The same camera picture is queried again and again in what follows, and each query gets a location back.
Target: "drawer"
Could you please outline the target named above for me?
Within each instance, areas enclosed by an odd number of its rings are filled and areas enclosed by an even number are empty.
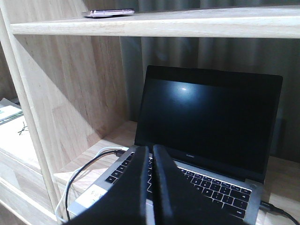
[[[53,211],[43,176],[0,152],[0,177],[48,211]]]
[[[0,178],[0,203],[29,225],[57,225],[54,214]]]

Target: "charging cable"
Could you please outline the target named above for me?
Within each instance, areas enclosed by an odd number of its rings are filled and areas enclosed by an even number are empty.
[[[68,220],[70,219],[69,217],[69,213],[68,213],[68,193],[69,193],[69,189],[70,186],[72,184],[72,182],[75,180],[75,178],[84,170],[86,169],[88,166],[90,166],[92,163],[94,163],[97,159],[99,159],[100,157],[107,155],[107,154],[112,154],[115,153],[116,156],[120,157],[125,151],[127,151],[128,148],[127,147],[104,147],[102,148],[95,156],[92,160],[90,160],[87,164],[85,164],[82,167],[79,167],[78,169],[74,170],[69,181],[66,184],[66,187],[64,189],[64,192],[61,195],[61,198],[55,208],[54,214],[56,216],[57,219],[59,219],[61,222],[66,223],[67,221],[64,220],[63,218],[61,218],[59,216],[59,208],[60,208],[60,204],[62,203],[64,197],[65,197],[65,208],[66,208],[66,213],[67,213],[67,217]]]
[[[260,209],[262,209],[263,211],[267,211],[267,212],[276,212],[276,213],[282,214],[282,215],[288,217],[296,225],[300,225],[299,222],[294,217],[292,217],[289,213],[287,213],[286,211],[284,211],[280,208],[275,207],[273,204],[270,204],[265,201],[261,201]]]

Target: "black cable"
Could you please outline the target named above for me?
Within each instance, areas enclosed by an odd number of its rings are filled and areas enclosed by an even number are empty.
[[[270,203],[265,202],[265,201],[261,201],[260,209],[262,209],[264,211],[269,211],[269,212],[277,212],[279,214],[285,215],[291,221],[293,221],[296,225],[300,225],[299,222],[294,217],[292,217],[289,213],[287,213],[286,211],[284,211],[280,208],[277,208],[273,204],[270,204]]]
[[[73,183],[73,181],[75,180],[75,178],[83,171],[85,170],[88,166],[90,166],[91,164],[93,164],[95,161],[97,161],[100,157],[108,155],[108,154],[112,154],[115,153],[116,156],[120,157],[125,151],[124,150],[110,150],[110,151],[106,151],[103,152],[101,154],[99,154],[98,156],[94,157],[91,161],[89,161],[87,164],[85,164],[80,170],[77,171],[77,173],[74,175],[74,177],[72,177],[72,179],[69,181],[68,185],[67,185],[67,190],[66,190],[66,199],[65,199],[65,208],[66,208],[66,213],[67,213],[67,219],[68,221],[70,221],[70,214],[68,212],[68,195],[69,195],[69,190],[71,188],[71,184]]]

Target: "laptop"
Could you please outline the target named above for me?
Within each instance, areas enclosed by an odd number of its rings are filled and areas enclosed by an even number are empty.
[[[126,170],[137,146],[160,144],[199,194],[254,225],[282,80],[278,75],[148,66],[135,144],[69,212],[78,215],[103,196]],[[151,163],[149,178],[146,209],[151,225]]]

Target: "gray curtain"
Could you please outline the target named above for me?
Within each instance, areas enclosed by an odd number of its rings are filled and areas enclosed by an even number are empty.
[[[116,0],[137,12],[299,4],[300,0]],[[300,162],[300,40],[121,37],[130,119],[137,121],[148,65],[210,68],[284,77],[271,152]]]

